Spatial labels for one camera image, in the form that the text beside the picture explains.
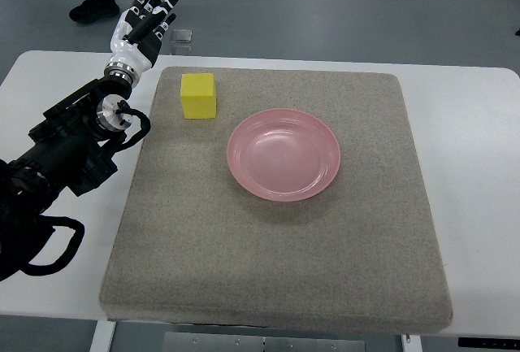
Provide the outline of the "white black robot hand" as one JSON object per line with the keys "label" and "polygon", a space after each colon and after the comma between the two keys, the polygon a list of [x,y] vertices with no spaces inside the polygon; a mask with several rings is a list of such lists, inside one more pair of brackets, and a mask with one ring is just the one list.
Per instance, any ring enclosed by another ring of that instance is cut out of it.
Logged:
{"label": "white black robot hand", "polygon": [[106,76],[118,76],[132,87],[158,59],[163,38],[176,19],[179,0],[133,0],[123,12],[110,40],[111,57]]}

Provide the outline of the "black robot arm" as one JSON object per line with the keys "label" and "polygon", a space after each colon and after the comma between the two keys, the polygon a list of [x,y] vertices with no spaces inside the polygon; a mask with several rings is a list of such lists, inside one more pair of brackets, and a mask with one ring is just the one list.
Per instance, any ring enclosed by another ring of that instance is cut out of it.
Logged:
{"label": "black robot arm", "polygon": [[[29,132],[31,149],[1,163],[3,280],[17,272],[48,276],[74,258],[84,225],[45,212],[65,188],[80,196],[99,187],[117,170],[113,156],[150,131],[146,114],[127,103],[131,92],[128,76],[110,74],[90,81],[45,112],[44,121]],[[73,231],[67,248],[51,264],[34,264],[59,227]]]}

